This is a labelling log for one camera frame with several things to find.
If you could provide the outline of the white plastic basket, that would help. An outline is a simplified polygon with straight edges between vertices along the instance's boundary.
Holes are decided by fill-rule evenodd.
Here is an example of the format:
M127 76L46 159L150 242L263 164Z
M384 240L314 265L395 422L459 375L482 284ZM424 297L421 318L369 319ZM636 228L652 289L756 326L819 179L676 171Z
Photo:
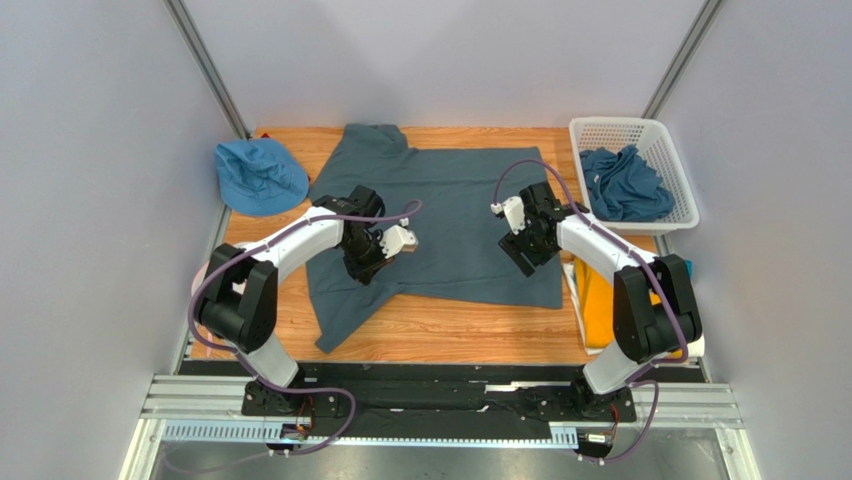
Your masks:
M590 204L590 197L580 153L599 148L616 153L625 146L635 146L638 155L661 177L662 187L673 195L674 207L666 217L653 222L605 222L607 228L622 236L662 236L698 225L700 215L691 186L664 124L638 117L578 117L570 121L569 132L584 205Z

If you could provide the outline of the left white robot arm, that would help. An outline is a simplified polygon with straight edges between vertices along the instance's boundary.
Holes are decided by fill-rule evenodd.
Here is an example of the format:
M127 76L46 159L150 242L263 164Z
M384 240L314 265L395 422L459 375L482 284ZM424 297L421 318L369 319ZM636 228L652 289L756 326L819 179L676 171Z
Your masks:
M339 249L347 274L361 285L395 257L418 245L409 219L422 207L414 200L388 215L383 199L359 185L346 197L325 195L295 222L241 246L216 247L191 289L189 333L211 350L232 354L252 376L248 393L284 414L302 413L316 395L339 388L307 388L304 370L275 334L278 291L297 268Z

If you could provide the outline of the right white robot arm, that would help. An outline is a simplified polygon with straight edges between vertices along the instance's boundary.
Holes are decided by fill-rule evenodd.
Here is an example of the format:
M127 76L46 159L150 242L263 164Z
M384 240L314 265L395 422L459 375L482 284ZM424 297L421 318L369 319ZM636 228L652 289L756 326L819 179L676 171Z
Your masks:
M703 327L686 261L639 248L604 226L574 201L560 203L548 182L530 185L492 213L507 221L501 249L531 276L565 251L598 272L613 289L614 339L572 380L568 402L596 418L650 368L683 361Z

